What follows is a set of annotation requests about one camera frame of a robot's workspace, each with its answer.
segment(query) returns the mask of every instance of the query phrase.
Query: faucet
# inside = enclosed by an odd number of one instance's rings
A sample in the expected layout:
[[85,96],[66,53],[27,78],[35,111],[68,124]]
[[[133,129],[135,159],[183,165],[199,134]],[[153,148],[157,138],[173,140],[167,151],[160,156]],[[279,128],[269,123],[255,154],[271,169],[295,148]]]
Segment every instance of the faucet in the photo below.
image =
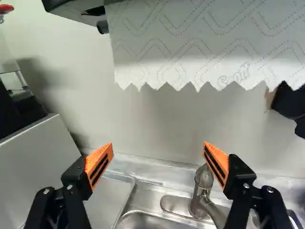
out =
[[223,229],[226,222],[226,216],[210,200],[213,182],[214,177],[207,164],[204,164],[197,169],[195,174],[195,188],[189,205],[189,212],[197,219],[204,218],[206,214],[208,214],[212,218],[217,229]]

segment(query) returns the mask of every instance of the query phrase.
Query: black paper towel dispenser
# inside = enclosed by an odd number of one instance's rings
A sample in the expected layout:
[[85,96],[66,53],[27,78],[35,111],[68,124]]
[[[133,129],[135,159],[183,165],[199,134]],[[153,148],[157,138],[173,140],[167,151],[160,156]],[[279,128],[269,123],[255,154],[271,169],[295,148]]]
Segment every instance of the black paper towel dispenser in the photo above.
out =
[[105,5],[122,0],[42,0],[49,13],[97,27],[101,34],[109,32]]

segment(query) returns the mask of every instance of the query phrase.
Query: red knob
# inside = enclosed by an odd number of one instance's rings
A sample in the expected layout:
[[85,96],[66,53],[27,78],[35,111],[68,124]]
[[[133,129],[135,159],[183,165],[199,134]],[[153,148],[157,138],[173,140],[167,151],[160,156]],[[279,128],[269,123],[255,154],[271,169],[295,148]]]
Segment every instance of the red knob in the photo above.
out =
[[0,4],[0,13],[5,14],[14,10],[14,7],[8,4]]

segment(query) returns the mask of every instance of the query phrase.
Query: faucet base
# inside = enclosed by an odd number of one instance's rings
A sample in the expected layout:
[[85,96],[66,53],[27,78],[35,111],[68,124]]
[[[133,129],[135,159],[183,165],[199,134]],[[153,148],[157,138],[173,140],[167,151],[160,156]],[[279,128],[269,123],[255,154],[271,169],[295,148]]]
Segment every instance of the faucet base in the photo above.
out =
[[[191,199],[186,197],[178,197],[166,195],[161,198],[160,205],[163,211],[177,215],[186,219],[214,224],[212,218],[204,211],[200,212],[201,217],[196,217],[190,211]],[[230,208],[218,206],[223,212],[229,212]]]

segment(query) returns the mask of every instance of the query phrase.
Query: paper towel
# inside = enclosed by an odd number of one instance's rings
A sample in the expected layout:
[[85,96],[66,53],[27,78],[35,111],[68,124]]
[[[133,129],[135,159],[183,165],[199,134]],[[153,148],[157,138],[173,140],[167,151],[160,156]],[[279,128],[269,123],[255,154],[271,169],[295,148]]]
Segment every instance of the paper towel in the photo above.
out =
[[304,0],[126,0],[106,15],[122,89],[305,83]]

